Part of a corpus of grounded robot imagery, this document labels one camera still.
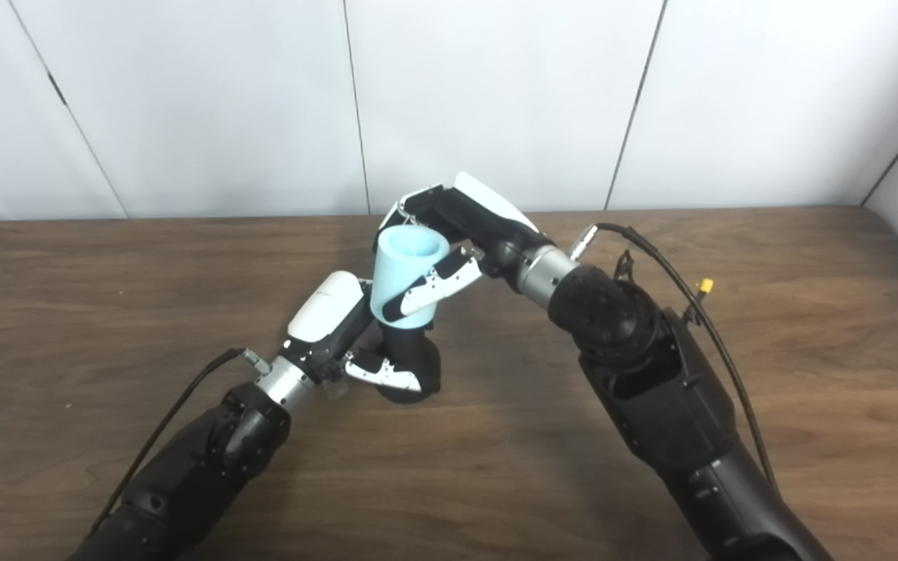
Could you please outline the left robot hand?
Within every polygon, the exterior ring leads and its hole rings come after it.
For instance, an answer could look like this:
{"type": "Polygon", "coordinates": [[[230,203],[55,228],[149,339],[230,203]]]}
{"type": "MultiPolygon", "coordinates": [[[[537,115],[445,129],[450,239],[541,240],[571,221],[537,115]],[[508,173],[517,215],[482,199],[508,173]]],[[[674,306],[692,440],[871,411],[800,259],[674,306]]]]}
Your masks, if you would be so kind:
{"type": "Polygon", "coordinates": [[[290,320],[279,354],[317,386],[349,376],[394,395],[425,397],[419,376],[381,342],[359,345],[377,322],[371,294],[371,280],[344,270],[329,274],[290,320]]]}

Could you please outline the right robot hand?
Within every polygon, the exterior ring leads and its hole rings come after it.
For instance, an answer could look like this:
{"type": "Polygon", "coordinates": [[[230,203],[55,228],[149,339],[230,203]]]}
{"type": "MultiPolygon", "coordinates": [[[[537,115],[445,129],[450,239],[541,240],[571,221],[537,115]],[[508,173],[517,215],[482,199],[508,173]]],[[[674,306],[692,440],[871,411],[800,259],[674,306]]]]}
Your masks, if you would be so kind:
{"type": "Polygon", "coordinates": [[[520,273],[540,252],[556,248],[516,206],[467,173],[458,174],[450,187],[434,185],[402,196],[377,231],[395,226],[431,228],[449,244],[470,245],[423,267],[406,288],[379,298],[379,317],[388,322],[453,297],[484,276],[503,278],[519,291],[520,273]]]}

